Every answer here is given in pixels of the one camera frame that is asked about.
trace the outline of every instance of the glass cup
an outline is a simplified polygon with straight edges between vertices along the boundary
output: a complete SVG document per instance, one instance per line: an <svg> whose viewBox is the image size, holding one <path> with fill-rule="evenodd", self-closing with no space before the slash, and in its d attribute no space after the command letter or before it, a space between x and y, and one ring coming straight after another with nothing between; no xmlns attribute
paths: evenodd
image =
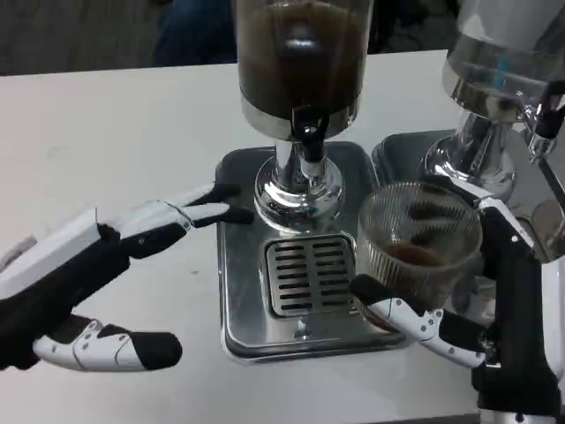
<svg viewBox="0 0 565 424"><path fill-rule="evenodd" d="M428 310L440 308L471 271L482 241L478 213L459 196L426 183L385 185L359 212L357 273Z"/></svg>

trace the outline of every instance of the metal grate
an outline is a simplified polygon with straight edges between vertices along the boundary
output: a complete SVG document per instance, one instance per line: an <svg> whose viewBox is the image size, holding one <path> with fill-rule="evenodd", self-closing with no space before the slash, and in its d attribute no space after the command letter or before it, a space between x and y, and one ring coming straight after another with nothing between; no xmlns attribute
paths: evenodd
<svg viewBox="0 0 565 424"><path fill-rule="evenodd" d="M351 242L342 235L277 240L266 247L271 307L280 316L349 312L355 275Z"/></svg>

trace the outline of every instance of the robotic finger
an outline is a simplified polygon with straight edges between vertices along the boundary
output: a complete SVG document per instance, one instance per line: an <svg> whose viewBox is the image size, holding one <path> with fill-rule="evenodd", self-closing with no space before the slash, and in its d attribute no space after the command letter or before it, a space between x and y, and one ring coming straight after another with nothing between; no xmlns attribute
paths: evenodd
<svg viewBox="0 0 565 424"><path fill-rule="evenodd" d="M413 298L399 298L367 275L356 276L350 290L370 313L385 320L430 351L475 368L486 358L480 343L485 328L443 309L427 311Z"/></svg>
<svg viewBox="0 0 565 424"><path fill-rule="evenodd" d="M151 371L175 366L183 348L170 333L131 332L71 315L34 342L34 353L50 364L77 371Z"/></svg>
<svg viewBox="0 0 565 424"><path fill-rule="evenodd" d="M253 221L253 212L225 203L240 192L238 185L210 184L166 201L149 201L110 223L134 259L158 254L177 243L191 228L212 223Z"/></svg>

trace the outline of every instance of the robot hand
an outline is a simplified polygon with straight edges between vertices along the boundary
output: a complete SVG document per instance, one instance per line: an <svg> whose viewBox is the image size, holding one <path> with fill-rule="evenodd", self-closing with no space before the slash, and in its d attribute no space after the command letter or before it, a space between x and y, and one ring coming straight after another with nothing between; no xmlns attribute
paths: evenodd
<svg viewBox="0 0 565 424"><path fill-rule="evenodd" d="M432 177L478 210L483 226L484 276L496 281L493 325L486 329L417 299L397 297L369 276L350 284L367 309L407 337L459 365L472 368L481 411L556 417L563 375L561 282L565 262L541 264L534 243L502 201L458 179Z"/></svg>
<svg viewBox="0 0 565 424"><path fill-rule="evenodd" d="M38 360L79 371L172 367L182 347L170 333L130 332L73 315L72 309L191 228L251 223L253 213L222 201L235 185L209 185L150 201L109 223L90 210L42 241L28 238L0 259L0 369Z"/></svg>

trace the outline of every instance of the white table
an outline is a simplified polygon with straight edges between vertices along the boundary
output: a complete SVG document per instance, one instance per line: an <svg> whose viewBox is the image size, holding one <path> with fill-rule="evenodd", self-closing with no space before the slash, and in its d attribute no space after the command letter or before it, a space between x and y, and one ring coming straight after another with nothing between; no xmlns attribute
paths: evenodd
<svg viewBox="0 0 565 424"><path fill-rule="evenodd" d="M445 51L370 57L358 120L337 139L367 152L394 133L452 128ZM4 251L89 206L112 217L214 177L235 148L270 143L239 111L237 67L0 79ZM130 329L170 330L174 368L94 375L46 364L0 375L3 422L344 424L470 413L470 373L419 346L242 366L220 344L215 228L134 263L77 312Z"/></svg>

